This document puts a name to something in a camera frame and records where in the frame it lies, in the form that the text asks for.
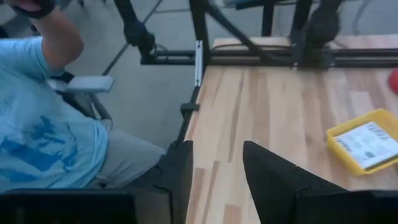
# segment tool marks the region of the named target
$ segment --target wood grain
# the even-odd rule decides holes
[[[285,38],[253,38],[287,44]],[[398,48],[398,35],[339,37],[351,48]],[[218,39],[216,45],[237,43]],[[355,177],[326,148],[326,130],[376,108],[398,115],[389,69],[293,71],[208,67],[186,140],[195,174],[187,223],[260,223],[244,174],[243,142],[254,141],[348,190],[398,189],[396,167]]]

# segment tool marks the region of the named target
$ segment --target black bracket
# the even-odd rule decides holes
[[[306,41],[301,30],[292,30],[290,42],[294,67],[328,69],[335,66],[335,59],[328,45],[314,47]]]
[[[185,115],[187,113],[192,113],[193,111],[199,111],[199,104],[196,103],[183,103],[181,105],[180,111],[183,117],[185,117]]]

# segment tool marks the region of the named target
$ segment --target light blue t-shirt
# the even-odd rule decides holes
[[[82,188],[104,162],[108,133],[44,80],[42,38],[0,40],[0,192]]]

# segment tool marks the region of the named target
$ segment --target concrete floor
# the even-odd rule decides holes
[[[125,44],[123,25],[113,1],[85,0],[86,9],[73,1],[65,14],[80,29],[86,43],[81,57],[68,66],[76,75],[101,75]],[[145,18],[158,0],[133,0],[140,19]],[[347,2],[341,12],[342,34],[352,34],[351,22],[361,1]],[[396,0],[376,0],[366,9],[359,23],[362,34],[395,34]],[[162,0],[157,12],[147,21],[147,28],[157,42],[168,49],[193,49],[195,38],[188,0]],[[261,8],[223,13],[247,35],[259,36]],[[289,33],[294,8],[276,9],[273,35]],[[229,37],[216,22],[208,18],[211,43],[217,37]],[[25,31],[19,36],[29,35]],[[193,90],[193,67],[141,66],[137,49],[128,47],[109,75],[116,79],[112,91],[101,94],[100,100],[109,110],[115,125],[130,134],[168,147],[177,137],[182,117],[179,107],[189,100]]]

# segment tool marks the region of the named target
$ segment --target white object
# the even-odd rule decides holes
[[[397,141],[373,121],[335,138],[363,169],[398,155]]]
[[[203,78],[203,41],[198,40],[195,48],[195,87],[201,86]]]
[[[60,80],[48,79],[46,82],[55,91],[65,93],[68,89],[68,84]]]
[[[111,76],[75,77],[67,85],[67,92],[98,93],[109,92],[112,89],[114,78]]]

